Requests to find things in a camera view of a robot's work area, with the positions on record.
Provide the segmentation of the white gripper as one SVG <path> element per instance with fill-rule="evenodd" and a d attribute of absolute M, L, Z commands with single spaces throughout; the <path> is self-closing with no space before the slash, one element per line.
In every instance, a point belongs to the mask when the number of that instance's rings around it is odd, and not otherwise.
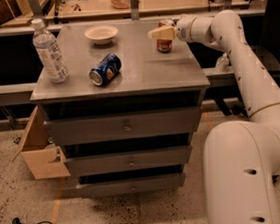
<path fill-rule="evenodd" d="M 180 41 L 192 42 L 211 42 L 214 37 L 211 32 L 213 18 L 203 16 L 181 16 L 176 24 L 177 38 Z M 147 37 L 153 40 L 174 40 L 176 29 L 171 25 L 152 29 L 147 33 Z"/>

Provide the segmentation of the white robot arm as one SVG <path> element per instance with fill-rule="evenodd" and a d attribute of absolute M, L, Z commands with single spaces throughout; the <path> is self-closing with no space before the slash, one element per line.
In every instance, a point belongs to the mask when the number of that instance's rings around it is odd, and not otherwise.
<path fill-rule="evenodd" d="M 183 16 L 152 29 L 153 40 L 199 42 L 227 54 L 245 121 L 217 125 L 204 143 L 207 224 L 280 224 L 274 177 L 280 175 L 280 88 L 247 43 L 238 14 Z"/>

